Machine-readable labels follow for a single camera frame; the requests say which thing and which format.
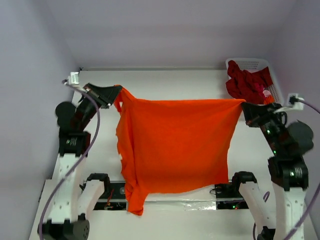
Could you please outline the orange t-shirt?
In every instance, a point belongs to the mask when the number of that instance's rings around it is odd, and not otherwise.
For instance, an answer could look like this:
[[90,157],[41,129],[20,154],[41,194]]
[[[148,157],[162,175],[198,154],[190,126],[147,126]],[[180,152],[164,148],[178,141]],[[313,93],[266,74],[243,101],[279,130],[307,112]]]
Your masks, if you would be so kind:
[[240,99],[147,100],[122,89],[116,127],[127,210],[144,212],[149,194],[225,184]]

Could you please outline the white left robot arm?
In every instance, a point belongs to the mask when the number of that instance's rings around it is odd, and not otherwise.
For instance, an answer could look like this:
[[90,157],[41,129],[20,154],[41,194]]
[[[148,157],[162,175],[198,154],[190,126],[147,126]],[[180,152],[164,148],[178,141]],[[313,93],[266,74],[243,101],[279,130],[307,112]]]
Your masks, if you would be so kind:
[[112,193],[106,173],[92,173],[84,184],[82,172],[101,125],[100,109],[109,109],[121,85],[86,84],[67,87],[82,95],[77,105],[61,102],[55,108],[59,127],[57,185],[41,213],[37,233],[41,240],[86,240],[90,215],[99,198]]

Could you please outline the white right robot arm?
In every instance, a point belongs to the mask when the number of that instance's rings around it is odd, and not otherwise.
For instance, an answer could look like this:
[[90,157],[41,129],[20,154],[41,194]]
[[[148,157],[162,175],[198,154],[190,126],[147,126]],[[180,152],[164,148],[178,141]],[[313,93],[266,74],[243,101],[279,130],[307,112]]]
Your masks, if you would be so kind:
[[241,107],[246,125],[261,130],[273,153],[268,159],[268,171],[275,196],[275,212],[268,208],[252,172],[236,172],[230,190],[246,202],[254,219],[257,240],[303,240],[304,221],[310,210],[304,204],[309,170],[303,156],[314,147],[314,133],[299,120],[289,125],[283,123],[281,113],[286,108],[279,103],[243,102]]

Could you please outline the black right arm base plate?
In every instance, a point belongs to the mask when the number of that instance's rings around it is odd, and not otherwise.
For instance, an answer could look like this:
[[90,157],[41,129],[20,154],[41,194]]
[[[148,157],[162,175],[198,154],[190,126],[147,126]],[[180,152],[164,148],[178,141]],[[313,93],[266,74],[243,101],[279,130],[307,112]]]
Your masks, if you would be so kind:
[[242,195],[231,183],[216,184],[209,193],[216,199],[217,210],[242,210],[249,208]]

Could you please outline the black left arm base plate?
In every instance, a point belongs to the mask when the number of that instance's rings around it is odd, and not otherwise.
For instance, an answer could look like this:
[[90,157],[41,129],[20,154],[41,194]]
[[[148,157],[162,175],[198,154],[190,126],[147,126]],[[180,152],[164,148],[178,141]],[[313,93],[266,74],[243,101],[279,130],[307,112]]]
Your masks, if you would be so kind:
[[107,174],[92,173],[81,188],[80,206],[87,204],[93,210],[126,210],[125,181],[110,181]]

